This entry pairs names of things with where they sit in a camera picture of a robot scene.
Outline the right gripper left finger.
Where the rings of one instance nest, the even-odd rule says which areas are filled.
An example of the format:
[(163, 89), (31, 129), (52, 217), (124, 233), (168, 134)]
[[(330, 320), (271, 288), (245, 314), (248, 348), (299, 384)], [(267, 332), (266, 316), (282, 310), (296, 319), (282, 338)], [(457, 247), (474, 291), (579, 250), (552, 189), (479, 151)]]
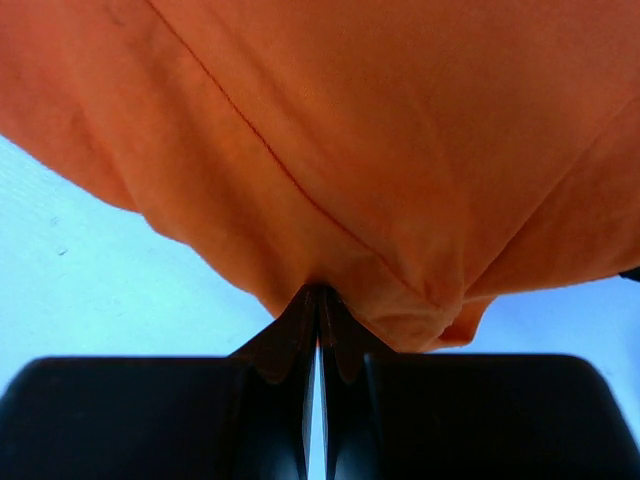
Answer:
[(1, 399), (5, 479), (304, 479), (316, 291), (226, 357), (43, 357)]

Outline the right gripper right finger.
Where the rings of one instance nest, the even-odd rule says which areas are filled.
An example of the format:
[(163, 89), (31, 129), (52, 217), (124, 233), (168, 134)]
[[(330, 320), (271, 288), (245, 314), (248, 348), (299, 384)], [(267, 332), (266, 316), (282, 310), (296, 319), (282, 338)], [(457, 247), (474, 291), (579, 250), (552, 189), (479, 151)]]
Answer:
[(602, 376), (557, 354), (402, 354), (318, 292), (330, 479), (635, 479)]

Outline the orange t shirt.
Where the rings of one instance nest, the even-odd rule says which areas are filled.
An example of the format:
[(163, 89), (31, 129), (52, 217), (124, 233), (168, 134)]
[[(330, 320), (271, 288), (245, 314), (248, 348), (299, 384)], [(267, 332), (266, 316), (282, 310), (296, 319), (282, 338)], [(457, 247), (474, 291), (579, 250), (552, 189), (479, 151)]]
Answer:
[(639, 263), (635, 1), (5, 1), (1, 132), (402, 352)]

